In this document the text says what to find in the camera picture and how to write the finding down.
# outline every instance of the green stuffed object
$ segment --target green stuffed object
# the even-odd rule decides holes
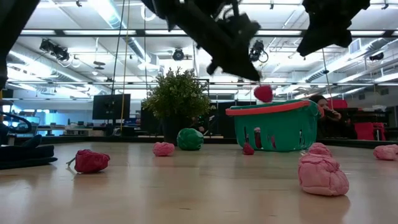
[[[199,150],[203,144],[203,135],[193,128],[184,128],[178,133],[177,144],[181,150]]]

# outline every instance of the green plant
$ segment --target green plant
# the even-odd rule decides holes
[[[210,110],[210,99],[203,93],[207,85],[195,79],[193,70],[182,73],[181,68],[175,72],[170,69],[165,77],[158,76],[156,80],[158,86],[150,90],[148,98],[142,102],[155,117],[192,118]]]

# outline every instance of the pink stuffed object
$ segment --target pink stuffed object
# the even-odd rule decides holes
[[[340,164],[326,155],[304,154],[298,164],[298,179],[302,190],[310,194],[337,196],[349,189]]]
[[[155,156],[171,156],[174,152],[174,145],[167,142],[157,142],[152,150]]]
[[[243,154],[244,155],[254,155],[254,149],[251,147],[251,145],[248,142],[244,143]]]
[[[388,145],[388,146],[378,146],[374,148],[373,155],[381,160],[397,160],[398,158],[398,146]]]
[[[322,143],[316,142],[311,145],[310,149],[308,150],[309,153],[311,154],[318,154],[318,155],[325,155],[325,156],[330,156],[331,155],[330,150]]]

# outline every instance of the plastic basket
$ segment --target plastic basket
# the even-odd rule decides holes
[[[256,150],[290,152],[308,149],[317,138],[317,120],[323,109],[309,100],[290,100],[254,106],[232,106],[226,114],[234,116],[238,144],[248,139]],[[260,128],[261,145],[254,129]]]

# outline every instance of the wooden floor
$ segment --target wooden floor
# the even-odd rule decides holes
[[[100,174],[67,169],[77,150],[111,156]],[[372,150],[331,147],[347,174],[344,197],[300,191],[299,152],[256,152],[205,145],[154,157],[152,144],[56,146],[51,166],[0,170],[0,223],[257,224],[398,223],[398,162]]]

